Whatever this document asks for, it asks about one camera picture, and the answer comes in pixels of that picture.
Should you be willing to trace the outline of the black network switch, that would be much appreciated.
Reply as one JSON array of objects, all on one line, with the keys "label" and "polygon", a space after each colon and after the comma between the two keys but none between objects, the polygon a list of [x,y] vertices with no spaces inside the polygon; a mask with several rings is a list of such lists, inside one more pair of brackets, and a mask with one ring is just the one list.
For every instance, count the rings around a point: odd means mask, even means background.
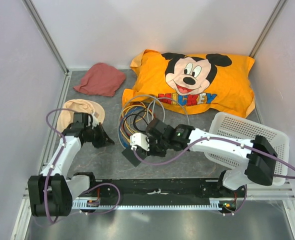
[{"label": "black network switch", "polygon": [[[142,149],[141,147],[138,147],[136,149],[136,153],[137,155],[144,160],[148,154],[147,151],[145,151],[144,149]],[[130,148],[127,147],[126,149],[124,149],[121,154],[134,166],[137,167],[141,161],[138,160],[138,158],[135,156],[134,151]]]}]

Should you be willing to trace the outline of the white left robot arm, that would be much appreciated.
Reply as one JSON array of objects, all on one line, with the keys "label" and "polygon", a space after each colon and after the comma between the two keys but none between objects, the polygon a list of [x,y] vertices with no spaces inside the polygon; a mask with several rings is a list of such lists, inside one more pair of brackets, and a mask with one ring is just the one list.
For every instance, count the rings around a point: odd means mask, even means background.
[{"label": "white left robot arm", "polygon": [[102,123],[85,112],[74,112],[72,122],[59,135],[58,148],[47,166],[27,182],[34,217],[66,217],[77,197],[82,194],[87,197],[95,195],[98,188],[92,172],[77,172],[68,179],[68,171],[85,143],[92,144],[96,149],[115,143]]}]

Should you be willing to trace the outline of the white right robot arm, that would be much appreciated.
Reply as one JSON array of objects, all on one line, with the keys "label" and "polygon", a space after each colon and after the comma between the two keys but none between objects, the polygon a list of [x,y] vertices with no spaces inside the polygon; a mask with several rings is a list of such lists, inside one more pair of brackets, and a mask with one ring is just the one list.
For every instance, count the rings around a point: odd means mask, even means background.
[{"label": "white right robot arm", "polygon": [[249,183],[262,186],[273,184],[277,153],[264,136],[256,135],[254,139],[224,137],[191,125],[172,127],[157,118],[147,125],[146,133],[164,151],[189,150],[236,161],[238,165],[225,171],[216,184],[217,193],[222,197],[228,197],[234,190]]}]

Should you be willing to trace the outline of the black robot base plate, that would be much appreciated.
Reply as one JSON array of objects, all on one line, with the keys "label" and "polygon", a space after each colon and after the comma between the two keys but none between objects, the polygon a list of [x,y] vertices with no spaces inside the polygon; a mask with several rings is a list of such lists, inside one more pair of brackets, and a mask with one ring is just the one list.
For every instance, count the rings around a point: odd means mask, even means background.
[{"label": "black robot base plate", "polygon": [[205,205],[210,199],[241,199],[245,186],[229,190],[218,184],[217,178],[133,178],[102,179],[97,184],[110,183],[120,191],[121,205]]}]

